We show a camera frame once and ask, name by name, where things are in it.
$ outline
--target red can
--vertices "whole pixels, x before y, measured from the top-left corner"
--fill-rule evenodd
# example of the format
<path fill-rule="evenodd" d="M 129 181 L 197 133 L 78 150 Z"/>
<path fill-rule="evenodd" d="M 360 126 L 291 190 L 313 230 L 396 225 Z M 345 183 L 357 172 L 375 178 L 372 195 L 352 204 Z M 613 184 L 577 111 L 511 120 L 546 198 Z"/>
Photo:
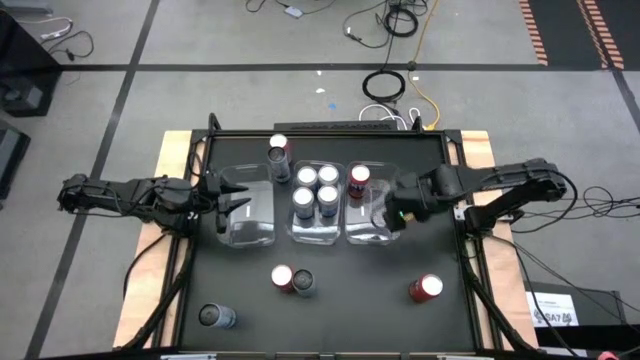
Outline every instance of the red can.
<path fill-rule="evenodd" d="M 361 198 L 364 196 L 364 192 L 367 189 L 371 172 L 369 168 L 364 165 L 356 165 L 351 168 L 349 172 L 349 182 L 347 185 L 347 192 L 351 197 Z"/>
<path fill-rule="evenodd" d="M 427 274 L 409 285 L 409 296 L 413 301 L 423 303 L 440 295 L 442 285 L 439 277 Z"/>
<path fill-rule="evenodd" d="M 293 270 L 287 265 L 278 265 L 271 270 L 271 282 L 280 291 L 290 293 L 293 291 Z"/>
<path fill-rule="evenodd" d="M 269 139 L 269 145 L 274 147 L 281 147 L 284 149 L 284 152 L 287 153 L 287 159 L 289 160 L 289 164 L 291 164 L 291 144 L 289 143 L 289 139 L 282 134 L 275 134 L 271 136 Z"/>

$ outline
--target tin can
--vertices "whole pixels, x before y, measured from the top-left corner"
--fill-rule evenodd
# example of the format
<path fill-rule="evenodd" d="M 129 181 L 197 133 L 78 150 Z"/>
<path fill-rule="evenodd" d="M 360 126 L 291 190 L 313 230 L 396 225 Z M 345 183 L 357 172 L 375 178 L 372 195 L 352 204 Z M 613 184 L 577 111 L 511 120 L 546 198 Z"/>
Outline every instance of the tin can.
<path fill-rule="evenodd" d="M 293 192 L 293 210 L 298 219 L 309 219 L 313 217 L 313 192 L 307 188 L 297 188 Z"/>
<path fill-rule="evenodd" d="M 296 175 L 298 186 L 309 188 L 314 193 L 318 190 L 318 173 L 311 166 L 303 166 Z"/>
<path fill-rule="evenodd" d="M 332 217 L 338 212 L 338 189 L 335 186 L 323 186 L 318 190 L 318 208 L 324 217 Z"/>
<path fill-rule="evenodd" d="M 293 275 L 293 288 L 302 297 L 311 297 L 316 293 L 316 281 L 309 270 L 300 269 Z"/>
<path fill-rule="evenodd" d="M 205 304 L 198 314 L 200 324 L 223 329 L 232 328 L 236 324 L 236 319 L 236 312 L 233 309 L 214 303 Z"/>
<path fill-rule="evenodd" d="M 289 139 L 282 134 L 275 134 L 269 139 L 269 145 L 271 147 L 281 147 L 287 153 L 287 161 L 291 163 L 291 144 Z"/>
<path fill-rule="evenodd" d="M 369 183 L 369 177 L 371 172 L 369 168 L 364 165 L 356 165 L 349 172 L 349 181 L 347 185 L 347 192 L 351 197 L 356 199 L 364 196 L 364 191 Z"/>
<path fill-rule="evenodd" d="M 271 171 L 273 177 L 279 183 L 285 183 L 291 179 L 291 170 L 289 169 L 289 161 L 287 160 L 287 153 L 281 147 L 272 147 L 267 153 L 269 158 L 269 165 L 271 165 Z"/>
<path fill-rule="evenodd" d="M 280 291 L 290 293 L 293 291 L 293 270 L 287 265 L 278 265 L 271 270 L 271 282 Z"/>
<path fill-rule="evenodd" d="M 333 165 L 325 165 L 320 168 L 318 171 L 318 180 L 320 180 L 320 185 L 333 185 L 335 186 L 338 183 L 339 173 L 338 169 L 336 169 Z"/>
<path fill-rule="evenodd" d="M 409 285 L 409 296 L 417 303 L 431 300 L 442 292 L 442 280 L 439 277 L 427 274 Z"/>

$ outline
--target concrete floor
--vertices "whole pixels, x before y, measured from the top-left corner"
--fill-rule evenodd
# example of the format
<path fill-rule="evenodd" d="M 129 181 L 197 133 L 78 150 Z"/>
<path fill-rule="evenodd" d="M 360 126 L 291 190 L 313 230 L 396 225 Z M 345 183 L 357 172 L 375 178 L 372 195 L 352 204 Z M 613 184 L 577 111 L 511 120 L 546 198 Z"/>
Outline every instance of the concrete floor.
<path fill-rule="evenodd" d="M 150 1 L 50 0 L 57 16 L 89 30 L 96 50 L 79 63 L 128 64 Z M 301 8 L 310 3 L 297 0 Z M 337 1 L 326 12 L 295 20 L 268 0 L 249 14 L 241 1 L 162 0 L 142 54 L 143 64 L 372 63 L 368 50 L 342 36 L 344 17 L 376 1 Z M 380 40 L 371 15 L 352 31 Z M 38 34 L 40 28 L 30 25 Z M 413 56 L 417 37 L 394 41 L 391 62 Z M 82 52 L 86 44 L 69 47 Z M 535 64 L 517 0 L 442 0 L 419 62 Z M 274 122 L 355 119 L 370 103 L 367 72 L 138 72 L 128 94 L 103 178 L 153 174 L 167 130 L 204 128 L 214 111 L 227 129 L 269 129 Z M 609 72 L 424 71 L 418 83 L 442 109 L 439 128 L 487 130 L 498 163 L 544 157 L 580 189 L 602 185 L 617 198 L 638 196 L 640 133 Z M 11 119 L 31 147 L 0 212 L 0 354 L 25 356 L 73 217 L 56 211 L 63 179 L 91 171 L 123 72 L 63 75 L 48 116 Z M 640 93 L 640 73 L 625 72 Z M 392 85 L 374 86 L 391 89 Z M 316 93 L 318 88 L 324 93 Z M 412 89 L 398 108 L 432 110 Z M 549 209 L 555 205 L 536 206 Z M 534 226 L 522 221 L 518 229 Z M 133 259 L 140 223 L 90 218 L 84 228 L 42 356 L 108 351 L 122 306 L 120 289 Z M 516 240 L 574 283 L 619 290 L 640 304 L 635 274 L 640 219 L 565 221 Z M 534 265 L 533 280 L 557 282 Z M 627 311 L 631 321 L 640 314 Z"/>

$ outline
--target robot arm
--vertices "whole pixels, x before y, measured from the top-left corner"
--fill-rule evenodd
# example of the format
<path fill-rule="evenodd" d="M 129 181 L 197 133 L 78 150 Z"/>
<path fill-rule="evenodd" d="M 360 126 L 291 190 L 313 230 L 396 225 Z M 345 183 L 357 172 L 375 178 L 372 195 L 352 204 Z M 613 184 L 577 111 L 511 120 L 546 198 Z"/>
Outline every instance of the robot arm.
<path fill-rule="evenodd" d="M 203 175 L 196 186 L 166 176 L 123 183 L 77 174 L 64 181 L 58 202 L 60 210 L 70 213 L 100 208 L 118 213 L 113 217 L 135 216 L 143 222 L 155 221 L 163 230 L 176 235 L 189 236 L 190 220 L 212 211 L 217 212 L 218 233 L 224 233 L 228 215 L 250 199 L 230 201 L 221 195 L 245 190 L 246 187 L 231 184 L 216 173 Z"/>
<path fill-rule="evenodd" d="M 425 222 L 433 213 L 448 211 L 469 193 L 507 188 L 511 191 L 491 203 L 464 211 L 468 234 L 486 234 L 504 215 L 515 215 L 517 220 L 522 216 L 520 207 L 530 201 L 557 201 L 567 191 L 557 167 L 543 159 L 483 169 L 441 165 L 422 176 L 410 173 L 400 177 L 397 189 L 387 194 L 383 218 L 387 228 L 398 231 L 406 227 L 410 214 Z"/>

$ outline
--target can top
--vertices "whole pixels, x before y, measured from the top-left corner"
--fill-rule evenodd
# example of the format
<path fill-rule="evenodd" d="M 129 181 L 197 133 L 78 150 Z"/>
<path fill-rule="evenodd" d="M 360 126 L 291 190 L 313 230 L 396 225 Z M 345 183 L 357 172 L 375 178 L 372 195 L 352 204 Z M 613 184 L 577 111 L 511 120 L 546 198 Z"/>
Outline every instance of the can top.
<path fill-rule="evenodd" d="M 429 274 L 422 277 L 420 286 L 422 286 L 422 290 L 425 293 L 431 296 L 438 296 L 442 292 L 443 284 L 439 277 Z"/>
<path fill-rule="evenodd" d="M 298 171 L 298 180 L 303 184 L 311 184 L 317 177 L 316 171 L 311 166 L 305 166 Z"/>
<path fill-rule="evenodd" d="M 309 270 L 300 269 L 293 275 L 293 286 L 298 290 L 307 290 L 313 285 L 313 275 Z"/>
<path fill-rule="evenodd" d="M 318 176 L 320 179 L 327 182 L 335 181 L 338 179 L 338 169 L 333 165 L 325 165 L 320 168 L 320 171 L 318 171 Z"/>
<path fill-rule="evenodd" d="M 280 162 L 285 159 L 285 154 L 286 153 L 284 152 L 283 148 L 279 146 L 274 146 L 271 149 L 269 149 L 267 156 L 269 156 L 269 160 L 271 161 Z"/>
<path fill-rule="evenodd" d="M 287 285 L 292 276 L 293 272 L 287 265 L 278 265 L 271 270 L 271 281 L 278 286 Z"/>
<path fill-rule="evenodd" d="M 212 326 L 219 318 L 220 309 L 216 304 L 205 304 L 202 309 L 200 309 L 200 314 L 198 314 L 198 321 L 204 326 Z"/>
<path fill-rule="evenodd" d="M 287 145 L 287 137 L 282 134 L 275 134 L 269 139 L 271 147 L 285 147 Z"/>
<path fill-rule="evenodd" d="M 298 188 L 293 192 L 293 202 L 298 205 L 309 205 L 313 203 L 313 192 L 307 188 Z"/>
<path fill-rule="evenodd" d="M 356 165 L 351 169 L 351 177 L 356 181 L 367 181 L 369 176 L 371 176 L 369 168 L 364 165 Z"/>
<path fill-rule="evenodd" d="M 321 187 L 318 190 L 318 200 L 329 203 L 338 200 L 338 189 L 330 185 Z"/>

